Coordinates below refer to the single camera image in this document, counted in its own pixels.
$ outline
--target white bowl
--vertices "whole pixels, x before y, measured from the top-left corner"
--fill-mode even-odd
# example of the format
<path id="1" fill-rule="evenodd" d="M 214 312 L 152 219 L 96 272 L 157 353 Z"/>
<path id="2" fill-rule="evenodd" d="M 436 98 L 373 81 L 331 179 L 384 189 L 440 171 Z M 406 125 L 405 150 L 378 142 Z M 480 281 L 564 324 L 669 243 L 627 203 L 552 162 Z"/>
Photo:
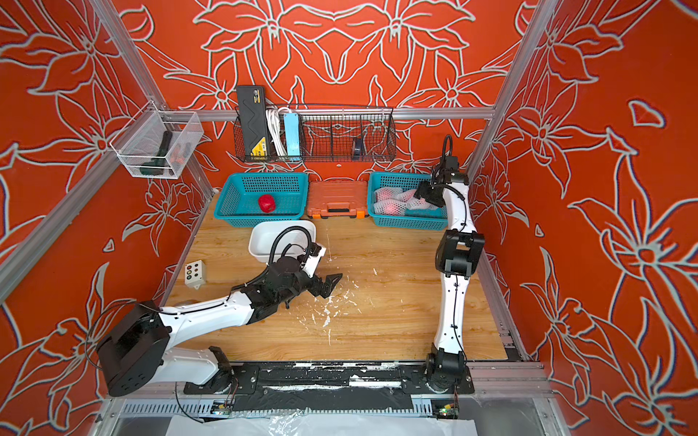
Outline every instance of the white bowl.
<path id="1" fill-rule="evenodd" d="M 293 227 L 294 225 L 299 225 L 308 229 L 312 241 L 315 242 L 315 225 L 310 221 L 265 221 L 263 223 L 257 224 L 252 229 L 252 235 L 250 235 L 250 244 L 248 246 L 250 254 L 254 256 L 258 261 L 262 263 L 267 263 L 269 261 L 269 253 L 272 251 L 272 244 L 274 243 L 274 239 L 284 229 Z M 274 261 L 279 260 L 279 258 L 281 257 L 281 252 L 290 243 L 297 243 L 298 245 L 303 247 L 300 248 L 298 246 L 291 246 L 288 252 L 286 252 L 286 255 L 295 257 L 305 252 L 305 248 L 308 246 L 308 239 L 306 238 L 305 234 L 300 230 L 294 230 L 283 235 L 279 243 L 276 245 Z"/>

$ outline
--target control box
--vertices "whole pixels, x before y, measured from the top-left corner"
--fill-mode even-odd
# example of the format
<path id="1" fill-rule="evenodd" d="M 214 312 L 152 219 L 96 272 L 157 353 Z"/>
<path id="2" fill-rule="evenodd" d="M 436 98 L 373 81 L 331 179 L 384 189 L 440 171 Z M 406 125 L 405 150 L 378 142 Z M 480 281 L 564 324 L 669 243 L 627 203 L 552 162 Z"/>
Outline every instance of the control box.
<path id="1" fill-rule="evenodd" d="M 184 266 L 184 284 L 199 289 L 206 283 L 206 265 L 202 260 L 196 260 Z"/>

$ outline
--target orange floral wallpaper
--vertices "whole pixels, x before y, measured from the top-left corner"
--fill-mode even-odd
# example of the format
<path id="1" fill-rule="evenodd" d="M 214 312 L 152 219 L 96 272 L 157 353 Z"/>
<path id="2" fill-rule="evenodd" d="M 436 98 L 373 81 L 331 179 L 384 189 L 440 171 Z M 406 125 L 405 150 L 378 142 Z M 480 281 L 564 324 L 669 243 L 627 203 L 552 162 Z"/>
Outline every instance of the orange floral wallpaper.
<path id="1" fill-rule="evenodd" d="M 274 103 L 391 107 L 493 105 L 533 0 L 114 0 L 168 105 L 232 110 L 235 87 L 259 84 Z M 393 163 L 263 165 L 233 158 L 230 123 L 206 123 L 195 155 L 213 186 L 240 171 L 305 171 L 315 179 L 425 172 L 443 136 L 461 161 L 483 120 L 401 122 Z"/>
<path id="2" fill-rule="evenodd" d="M 87 0 L 0 3 L 0 263 L 145 103 Z M 118 301 L 161 296 L 204 197 L 119 168 L 0 306 L 0 435 L 87 434 Z M 95 324 L 91 337 L 88 330 Z"/>
<path id="3" fill-rule="evenodd" d="M 471 181 L 574 435 L 698 433 L 698 7 L 563 0 Z"/>

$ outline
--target wire mesh basket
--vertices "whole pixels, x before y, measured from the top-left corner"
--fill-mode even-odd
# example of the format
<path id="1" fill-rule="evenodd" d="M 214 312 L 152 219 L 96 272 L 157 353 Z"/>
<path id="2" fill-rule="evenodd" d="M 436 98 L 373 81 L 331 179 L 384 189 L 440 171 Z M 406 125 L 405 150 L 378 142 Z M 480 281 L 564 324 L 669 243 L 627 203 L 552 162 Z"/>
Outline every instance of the wire mesh basket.
<path id="1" fill-rule="evenodd" d="M 178 179 L 204 134 L 196 112 L 188 121 L 164 121 L 170 112 L 152 103 L 142 107 L 110 141 L 124 167 L 134 177 Z M 127 128 L 133 129 L 124 135 Z"/>
<path id="2" fill-rule="evenodd" d="M 305 104 L 291 105 L 289 109 L 299 115 L 300 156 L 280 156 L 274 146 L 267 147 L 266 156 L 248 155 L 238 116 L 233 124 L 235 157 L 242 162 L 390 162 L 395 159 L 396 132 L 391 107 Z M 281 143 L 287 149 L 283 116 L 279 119 Z"/>

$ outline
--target blue basket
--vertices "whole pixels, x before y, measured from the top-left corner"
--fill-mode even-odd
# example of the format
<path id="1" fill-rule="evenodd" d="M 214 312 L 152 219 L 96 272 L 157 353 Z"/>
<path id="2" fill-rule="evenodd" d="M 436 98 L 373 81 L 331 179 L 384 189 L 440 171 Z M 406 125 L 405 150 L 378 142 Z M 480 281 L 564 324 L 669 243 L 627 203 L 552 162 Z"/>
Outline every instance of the blue basket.
<path id="1" fill-rule="evenodd" d="M 259 197 L 270 194 L 276 209 L 264 213 Z M 297 220 L 305 212 L 308 175 L 303 172 L 245 172 L 228 177 L 214 216 L 233 227 L 254 227 L 264 221 Z"/>
<path id="2" fill-rule="evenodd" d="M 376 190 L 384 186 L 396 186 L 399 188 L 416 189 L 422 180 L 429 180 L 429 174 L 409 174 L 405 172 L 374 172 L 369 178 L 369 198 L 371 216 L 376 225 L 381 227 L 400 227 L 403 229 L 443 230 L 448 224 L 446 208 L 435 211 L 407 210 L 405 216 L 379 215 L 373 208 L 376 203 Z"/>

